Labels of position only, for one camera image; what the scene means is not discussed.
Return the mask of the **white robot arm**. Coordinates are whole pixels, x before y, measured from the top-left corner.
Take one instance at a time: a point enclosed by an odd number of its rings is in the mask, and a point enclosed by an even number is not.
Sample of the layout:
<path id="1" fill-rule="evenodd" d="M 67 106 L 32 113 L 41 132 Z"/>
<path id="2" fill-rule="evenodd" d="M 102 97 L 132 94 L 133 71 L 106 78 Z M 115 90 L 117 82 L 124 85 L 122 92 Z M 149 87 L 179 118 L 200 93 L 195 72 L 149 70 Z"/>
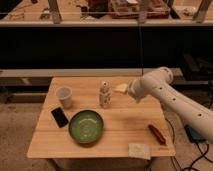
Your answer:
<path id="1" fill-rule="evenodd" d="M 170 86 L 172 81 L 172 71 L 167 67 L 159 67 L 129 84 L 117 85 L 114 91 L 127 93 L 137 103 L 148 94 L 152 95 L 213 144 L 213 111 L 176 91 Z"/>

